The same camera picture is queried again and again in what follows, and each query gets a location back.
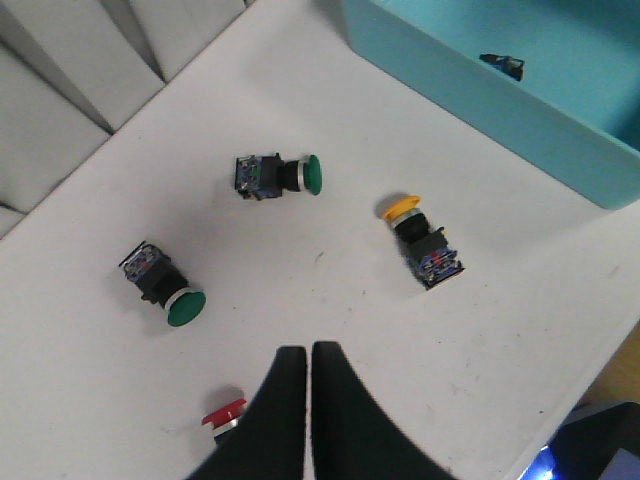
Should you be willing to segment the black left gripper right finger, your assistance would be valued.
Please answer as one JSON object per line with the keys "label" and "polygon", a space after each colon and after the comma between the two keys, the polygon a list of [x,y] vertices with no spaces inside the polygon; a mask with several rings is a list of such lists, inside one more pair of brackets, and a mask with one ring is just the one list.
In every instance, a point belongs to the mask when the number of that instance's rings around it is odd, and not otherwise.
{"label": "black left gripper right finger", "polygon": [[391,421],[342,347],[312,348],[311,445],[317,479],[451,479]]}

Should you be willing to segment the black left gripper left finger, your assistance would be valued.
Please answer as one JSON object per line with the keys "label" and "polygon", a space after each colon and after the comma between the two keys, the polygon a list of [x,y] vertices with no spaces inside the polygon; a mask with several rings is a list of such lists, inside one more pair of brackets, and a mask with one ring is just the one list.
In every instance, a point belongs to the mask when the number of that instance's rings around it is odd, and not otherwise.
{"label": "black left gripper left finger", "polygon": [[306,429],[306,350],[277,349],[237,429],[191,479],[301,479]]}

